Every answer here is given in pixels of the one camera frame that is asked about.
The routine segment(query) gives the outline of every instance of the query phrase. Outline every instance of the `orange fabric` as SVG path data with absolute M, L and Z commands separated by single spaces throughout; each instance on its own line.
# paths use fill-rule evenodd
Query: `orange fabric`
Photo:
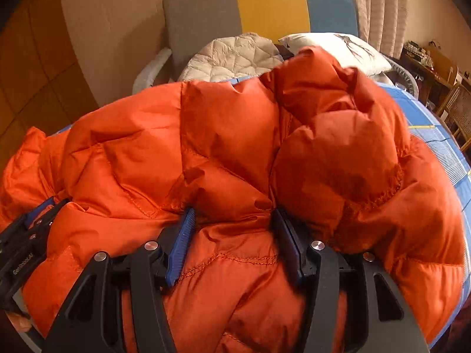
M 460 296 L 461 206 L 442 166 L 383 89 L 318 48 L 236 86 L 167 84 L 69 132 L 30 130 L 4 173 L 0 229 L 51 195 L 72 202 L 24 287 L 43 334 L 95 252 L 133 251 L 188 205 L 198 232 L 165 298 L 180 353 L 293 347 L 304 298 L 268 229 L 276 205 L 338 251 L 373 250 L 429 342 Z

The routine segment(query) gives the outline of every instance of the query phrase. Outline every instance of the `cloth on chair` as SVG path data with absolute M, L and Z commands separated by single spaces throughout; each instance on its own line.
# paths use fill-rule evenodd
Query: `cloth on chair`
M 207 82 L 258 76 L 283 62 L 273 42 L 256 33 L 215 39 L 188 63 L 179 81 Z

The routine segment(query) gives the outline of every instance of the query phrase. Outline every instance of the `curtain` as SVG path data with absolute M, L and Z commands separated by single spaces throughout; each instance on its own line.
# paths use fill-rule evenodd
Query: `curtain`
M 404 44 L 408 0 L 355 0 L 360 37 L 376 50 L 399 58 Z

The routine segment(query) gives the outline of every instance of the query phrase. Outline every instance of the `wall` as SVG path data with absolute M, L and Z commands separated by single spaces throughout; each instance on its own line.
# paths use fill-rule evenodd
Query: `wall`
M 409 0 L 406 40 L 427 45 L 435 39 L 442 53 L 471 71 L 471 29 L 452 0 Z
M 62 0 L 62 6 L 97 103 L 131 95 L 136 76 L 166 45 L 162 0 Z

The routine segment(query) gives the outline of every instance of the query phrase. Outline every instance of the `wall tile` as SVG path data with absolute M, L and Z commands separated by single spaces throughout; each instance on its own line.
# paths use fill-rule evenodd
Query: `wall tile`
M 77 62 L 61 0 L 31 0 L 29 13 L 41 64 L 48 78 L 53 79 Z
M 81 116 L 98 109 L 78 64 L 57 76 L 51 85 L 70 121 L 75 122 Z
M 25 128 L 34 126 L 46 135 L 52 135 L 71 123 L 50 84 L 28 102 L 18 114 L 18 119 Z
M 18 119 L 13 120 L 5 133 L 0 136 L 0 174 L 8 160 L 18 150 L 23 142 L 26 130 Z
M 15 113 L 48 82 L 35 48 L 23 0 L 0 35 L 0 82 Z
M 13 114 L 13 110 L 11 109 L 2 89 L 0 88 L 0 135 L 5 132 L 6 128 L 10 125 L 14 118 L 15 114 Z

